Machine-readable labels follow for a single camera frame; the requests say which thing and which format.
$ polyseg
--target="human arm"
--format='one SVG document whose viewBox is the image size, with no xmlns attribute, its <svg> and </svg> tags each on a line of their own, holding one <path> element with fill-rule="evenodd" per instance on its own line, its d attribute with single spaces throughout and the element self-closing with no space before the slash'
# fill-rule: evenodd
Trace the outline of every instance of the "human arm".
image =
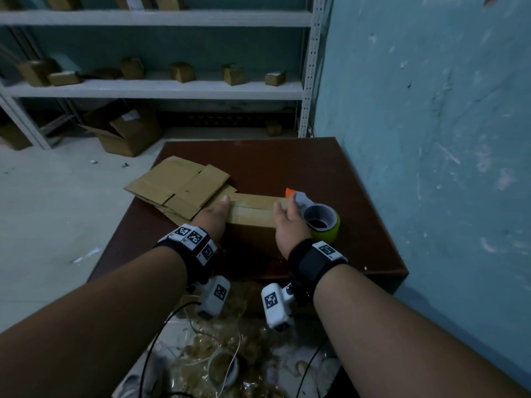
<svg viewBox="0 0 531 398">
<path fill-rule="evenodd" d="M 293 197 L 286 213 L 278 206 L 274 213 L 277 244 L 288 258 L 311 236 Z M 349 265 L 323 275 L 313 303 L 362 398 L 529 397 L 472 349 Z"/>
<path fill-rule="evenodd" d="M 229 200 L 193 225 L 219 242 Z M 157 247 L 54 301 L 0 334 L 3 395 L 110 396 L 178 304 L 188 277 L 175 251 Z"/>
</svg>

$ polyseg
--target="wristband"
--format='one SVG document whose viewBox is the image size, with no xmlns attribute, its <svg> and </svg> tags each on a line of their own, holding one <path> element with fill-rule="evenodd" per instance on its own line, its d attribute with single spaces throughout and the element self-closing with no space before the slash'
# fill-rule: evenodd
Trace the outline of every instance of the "wristband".
<svg viewBox="0 0 531 398">
<path fill-rule="evenodd" d="M 288 257 L 289 278 L 297 299 L 304 296 L 313 299 L 315 288 L 323 275 L 336 265 L 346 263 L 347 258 L 324 241 L 301 241 Z"/>
<path fill-rule="evenodd" d="M 212 272 L 208 263 L 218 248 L 202 228 L 184 224 L 155 245 L 160 246 L 169 247 L 181 256 L 188 274 L 188 286 L 194 282 L 205 284 L 208 281 Z"/>
</svg>

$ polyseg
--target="wooden table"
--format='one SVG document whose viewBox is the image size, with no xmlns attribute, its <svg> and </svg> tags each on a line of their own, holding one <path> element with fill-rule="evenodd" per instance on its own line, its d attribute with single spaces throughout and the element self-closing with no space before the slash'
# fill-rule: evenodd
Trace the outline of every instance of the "wooden table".
<svg viewBox="0 0 531 398">
<path fill-rule="evenodd" d="M 334 246 L 353 267 L 391 293 L 407 276 L 400 255 L 335 138 L 167 142 L 155 164 L 172 155 L 229 173 L 228 183 L 240 193 L 283 197 L 286 187 L 305 192 L 339 213 L 342 223 Z M 175 227 L 154 207 L 135 198 L 89 280 L 148 251 Z M 285 261 L 230 251 L 220 261 L 218 273 L 229 280 L 287 279 Z"/>
</svg>

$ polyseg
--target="shelving rack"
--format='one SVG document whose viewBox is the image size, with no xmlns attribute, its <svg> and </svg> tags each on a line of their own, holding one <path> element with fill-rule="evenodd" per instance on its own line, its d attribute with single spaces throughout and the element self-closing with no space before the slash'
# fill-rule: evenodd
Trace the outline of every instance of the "shelving rack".
<svg viewBox="0 0 531 398">
<path fill-rule="evenodd" d="M 48 10 L 0 12 L 0 25 L 24 26 L 237 26 L 309 28 L 303 37 L 305 58 L 302 75 L 288 73 L 280 86 L 264 84 L 264 73 L 247 73 L 249 82 L 229 86 L 219 73 L 197 73 L 197 80 L 181 84 L 169 73 L 148 73 L 143 80 L 88 79 L 67 86 L 32 87 L 25 81 L 0 84 L 0 106 L 34 145 L 51 149 L 46 137 L 57 125 L 72 119 L 65 114 L 39 128 L 26 112 L 19 98 L 138 98 L 138 99 L 214 99 L 214 100 L 294 100 L 302 101 L 298 136 L 306 137 L 309 108 L 314 85 L 315 66 L 324 0 L 311 0 L 310 11 L 263 10 L 189 10 L 124 11 L 82 10 L 58 12 Z"/>
</svg>

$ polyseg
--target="shelf board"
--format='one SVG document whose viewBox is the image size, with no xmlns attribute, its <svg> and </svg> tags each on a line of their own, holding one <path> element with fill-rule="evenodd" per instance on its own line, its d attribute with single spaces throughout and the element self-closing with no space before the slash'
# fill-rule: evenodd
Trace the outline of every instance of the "shelf board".
<svg viewBox="0 0 531 398">
<path fill-rule="evenodd" d="M 197 73 L 197 80 L 181 84 L 169 72 L 148 73 L 142 80 L 86 79 L 76 85 L 33 87 L 27 82 L 6 86 L 14 98 L 130 98 L 130 99 L 213 99 L 213 100 L 302 100 L 303 88 L 297 75 L 287 76 L 280 86 L 264 83 L 264 74 L 246 74 L 248 83 L 230 86 L 218 73 Z"/>
<path fill-rule="evenodd" d="M 129 11 L 121 9 L 0 12 L 0 25 L 27 26 L 277 26 L 309 27 L 309 11 Z"/>
</svg>

